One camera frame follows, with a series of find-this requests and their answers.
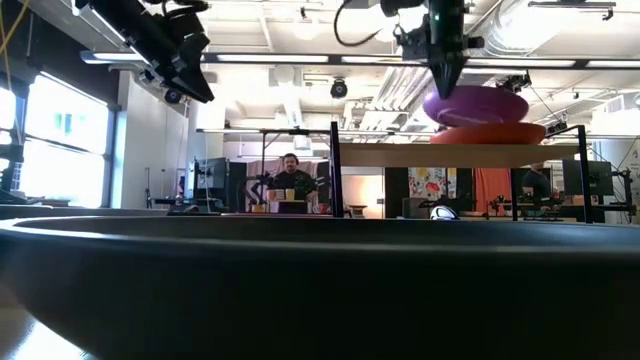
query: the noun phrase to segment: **camera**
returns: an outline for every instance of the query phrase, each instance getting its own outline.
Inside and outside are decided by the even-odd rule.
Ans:
[[[182,94],[175,89],[167,89],[164,93],[164,100],[167,104],[175,105],[179,104],[182,101]]]
[[[347,84],[344,82],[344,79],[335,79],[333,80],[333,85],[331,85],[331,97],[334,99],[342,99],[347,96]]]

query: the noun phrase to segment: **yellow object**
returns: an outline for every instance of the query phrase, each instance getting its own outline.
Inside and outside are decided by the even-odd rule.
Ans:
[[[292,201],[296,199],[296,190],[295,189],[287,189],[285,190],[286,192],[286,199],[287,201]]]
[[[420,176],[420,177],[429,176],[429,173],[427,172],[427,168],[417,168],[416,169],[416,174],[418,174],[418,176]]]

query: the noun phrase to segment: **poster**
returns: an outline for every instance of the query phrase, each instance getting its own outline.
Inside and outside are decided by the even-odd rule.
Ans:
[[[456,174],[455,168],[409,168],[409,197],[431,201],[444,195],[455,198]]]

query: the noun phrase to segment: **shelf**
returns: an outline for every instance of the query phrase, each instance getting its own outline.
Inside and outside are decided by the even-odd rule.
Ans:
[[[573,158],[570,145],[340,144],[342,166],[513,169]]]

